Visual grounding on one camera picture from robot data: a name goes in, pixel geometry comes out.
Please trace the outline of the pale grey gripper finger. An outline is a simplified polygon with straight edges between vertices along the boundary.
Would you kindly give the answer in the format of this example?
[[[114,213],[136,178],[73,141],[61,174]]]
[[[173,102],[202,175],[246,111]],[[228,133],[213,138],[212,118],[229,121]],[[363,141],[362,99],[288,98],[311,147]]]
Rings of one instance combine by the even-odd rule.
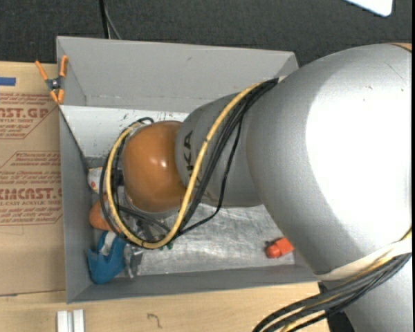
[[[127,248],[125,250],[126,272],[129,277],[136,277],[141,265],[143,250],[137,248]]]

